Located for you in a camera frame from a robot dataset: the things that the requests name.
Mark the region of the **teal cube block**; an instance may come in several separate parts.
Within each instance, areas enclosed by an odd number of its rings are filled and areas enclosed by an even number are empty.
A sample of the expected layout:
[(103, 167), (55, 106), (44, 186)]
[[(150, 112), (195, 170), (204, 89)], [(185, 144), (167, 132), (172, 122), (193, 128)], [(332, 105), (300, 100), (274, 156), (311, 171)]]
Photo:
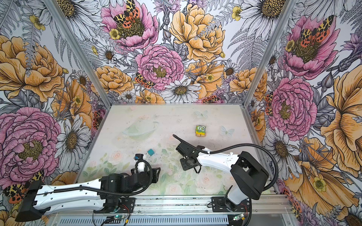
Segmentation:
[(149, 149), (149, 150), (147, 151), (147, 153), (148, 153), (149, 156), (153, 156), (153, 155), (155, 154), (155, 152), (154, 152), (153, 149)]

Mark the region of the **green owl toy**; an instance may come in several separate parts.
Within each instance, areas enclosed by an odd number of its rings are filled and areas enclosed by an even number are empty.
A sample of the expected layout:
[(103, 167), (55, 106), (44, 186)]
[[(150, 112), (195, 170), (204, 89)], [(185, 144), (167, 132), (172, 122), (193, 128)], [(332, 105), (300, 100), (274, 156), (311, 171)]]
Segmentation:
[(196, 133), (204, 133), (206, 134), (206, 126), (198, 125), (195, 128), (195, 134)]

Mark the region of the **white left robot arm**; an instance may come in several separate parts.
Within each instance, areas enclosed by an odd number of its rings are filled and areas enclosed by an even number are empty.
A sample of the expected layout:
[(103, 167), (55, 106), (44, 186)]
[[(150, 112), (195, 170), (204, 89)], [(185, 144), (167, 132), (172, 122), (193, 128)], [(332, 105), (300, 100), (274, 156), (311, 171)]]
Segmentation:
[(35, 221), (63, 211), (133, 213), (136, 195), (157, 183), (160, 171), (160, 167), (153, 169), (147, 161), (139, 160), (131, 174), (114, 173), (88, 182), (61, 186), (34, 181), (24, 194), (16, 221)]

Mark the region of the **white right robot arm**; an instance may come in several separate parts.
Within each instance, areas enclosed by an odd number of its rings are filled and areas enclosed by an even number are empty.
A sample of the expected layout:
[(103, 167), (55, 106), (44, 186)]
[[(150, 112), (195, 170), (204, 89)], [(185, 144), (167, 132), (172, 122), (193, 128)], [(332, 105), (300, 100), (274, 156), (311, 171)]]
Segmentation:
[(244, 201), (259, 200), (262, 192), (273, 185), (272, 182), (267, 184), (270, 177), (268, 171), (249, 152), (225, 153), (238, 147), (259, 146), (243, 143), (212, 151), (203, 146), (195, 147), (175, 134), (173, 137), (180, 142), (176, 151), (182, 155), (180, 163), (184, 171), (194, 169), (199, 174), (202, 167), (211, 167), (229, 173), (234, 179), (236, 186), (231, 186), (220, 200), (212, 201), (215, 211), (239, 211)]

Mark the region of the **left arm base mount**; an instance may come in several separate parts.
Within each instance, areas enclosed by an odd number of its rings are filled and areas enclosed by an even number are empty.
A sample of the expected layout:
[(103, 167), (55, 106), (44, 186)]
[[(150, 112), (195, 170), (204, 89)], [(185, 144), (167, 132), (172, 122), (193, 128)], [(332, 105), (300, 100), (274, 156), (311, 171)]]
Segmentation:
[(94, 213), (99, 214), (119, 214), (119, 213), (133, 213), (135, 207), (135, 198), (113, 198), (105, 199), (105, 203), (101, 205), (100, 210), (93, 211)]

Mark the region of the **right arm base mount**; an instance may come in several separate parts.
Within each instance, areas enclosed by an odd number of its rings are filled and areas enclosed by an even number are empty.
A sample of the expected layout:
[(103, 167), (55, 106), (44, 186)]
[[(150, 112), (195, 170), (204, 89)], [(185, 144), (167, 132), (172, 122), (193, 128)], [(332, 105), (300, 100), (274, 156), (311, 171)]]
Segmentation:
[(251, 201), (248, 199), (243, 200), (240, 204), (234, 204), (226, 197), (213, 196), (211, 197), (211, 204), (213, 212), (249, 212)]

